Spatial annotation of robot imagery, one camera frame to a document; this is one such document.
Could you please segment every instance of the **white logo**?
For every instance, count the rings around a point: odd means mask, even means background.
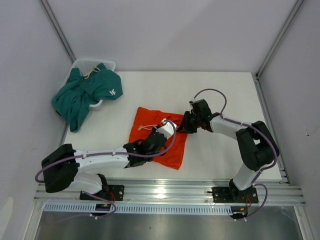
[[[116,91],[115,91],[114,89],[112,89],[112,91],[109,91],[109,93],[110,93],[111,95],[116,95]]]

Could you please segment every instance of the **red cloth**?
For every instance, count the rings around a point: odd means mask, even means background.
[[[150,134],[151,130],[141,129],[140,126],[147,125],[159,125],[163,119],[168,119],[179,126],[184,116],[182,114],[162,112],[159,110],[148,110],[143,107],[139,107],[136,111],[133,127],[131,129],[129,143],[132,143],[139,139],[145,139]],[[168,147],[172,142],[172,137],[165,143]],[[175,142],[170,150],[164,156],[157,156],[153,161],[165,165],[167,167],[178,170],[182,164],[185,152],[185,143],[187,140],[186,133],[177,133]]]

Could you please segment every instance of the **white table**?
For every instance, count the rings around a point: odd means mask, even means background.
[[[123,96],[104,101],[100,111],[91,111],[77,133],[68,131],[64,143],[74,149],[108,150],[123,146],[139,106],[184,114],[191,109],[189,101],[205,88],[216,88],[227,96],[224,114],[243,122],[264,121],[251,73],[239,72],[118,72],[122,79]],[[219,112],[224,99],[213,91],[203,92],[211,111]],[[116,179],[167,180],[229,180],[242,164],[238,144],[234,139],[199,129],[187,137],[183,162],[179,170],[156,162],[128,169],[105,168],[93,173]],[[261,181],[281,180],[275,166],[266,170]]]

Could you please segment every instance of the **green cloth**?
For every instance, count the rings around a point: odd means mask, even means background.
[[[71,132],[78,132],[89,113],[89,105],[101,99],[116,100],[122,94],[121,78],[100,63],[89,78],[80,74],[79,68],[72,68],[70,76],[54,96],[52,105],[70,125]]]

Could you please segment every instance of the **gray wall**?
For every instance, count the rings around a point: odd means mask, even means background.
[[[320,1],[307,0],[262,76],[285,166],[320,228]]]
[[[51,99],[71,62],[37,0],[1,2],[0,205],[13,198],[4,240],[27,223],[40,161],[57,147],[63,122]]]
[[[49,0],[77,58],[118,71],[256,72],[296,0]]]

